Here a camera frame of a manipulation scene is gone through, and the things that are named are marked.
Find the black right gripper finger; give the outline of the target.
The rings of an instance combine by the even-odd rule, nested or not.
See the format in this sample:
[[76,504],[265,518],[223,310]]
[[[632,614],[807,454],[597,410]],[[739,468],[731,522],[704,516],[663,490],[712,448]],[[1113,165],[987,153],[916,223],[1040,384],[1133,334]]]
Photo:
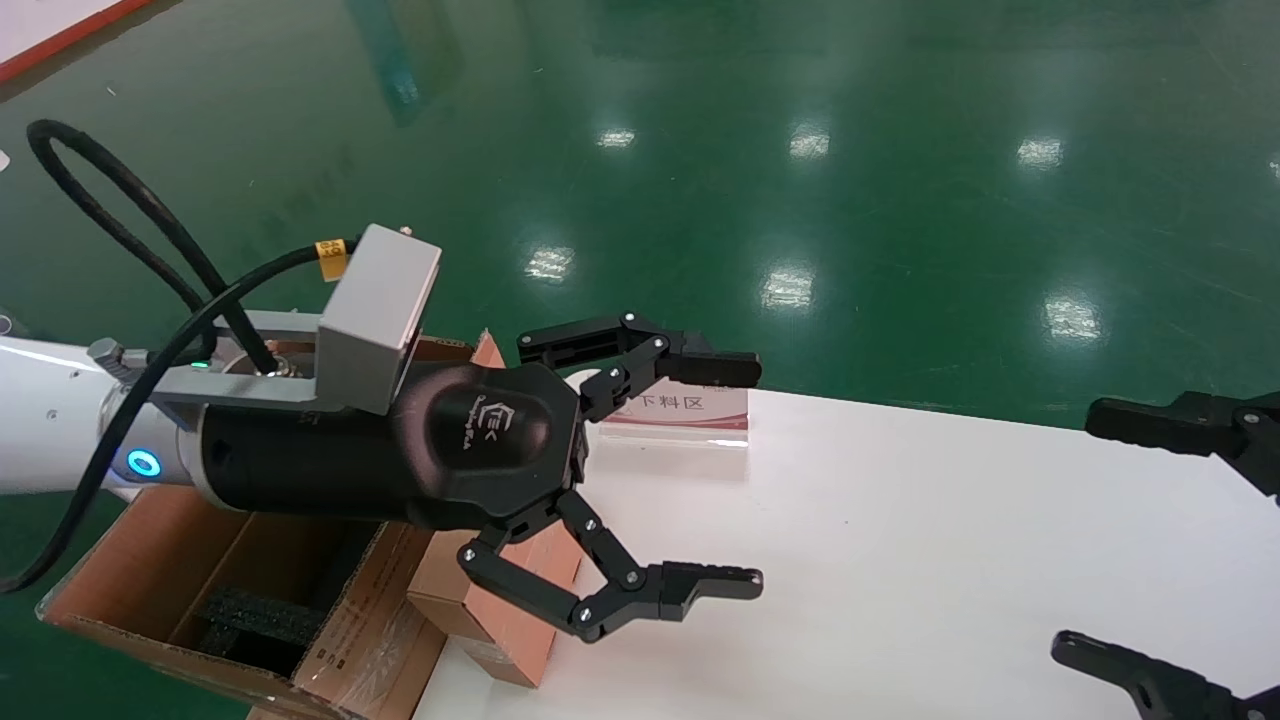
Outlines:
[[1277,719],[1275,685],[1247,698],[1198,673],[1079,632],[1059,632],[1055,662],[1124,691],[1142,719]]
[[1279,393],[1230,398],[1184,392],[1166,406],[1098,398],[1085,433],[1171,454],[1216,455],[1268,498],[1279,496]]

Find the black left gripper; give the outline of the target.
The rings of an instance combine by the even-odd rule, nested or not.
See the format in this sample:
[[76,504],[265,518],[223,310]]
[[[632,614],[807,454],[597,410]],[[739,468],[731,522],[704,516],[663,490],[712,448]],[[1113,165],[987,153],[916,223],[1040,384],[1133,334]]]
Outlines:
[[[755,388],[756,354],[717,351],[698,332],[625,313],[527,331],[518,357],[538,364],[419,363],[384,415],[211,406],[200,429],[211,498],[247,512],[481,529],[458,552],[467,578],[585,643],[636,620],[681,623],[700,598],[762,596],[755,568],[640,566],[570,489],[581,477],[582,419],[603,421],[663,379]],[[593,363],[603,368],[579,396],[553,372]],[[502,557],[515,533],[553,521],[602,573],[595,593],[580,598]]]

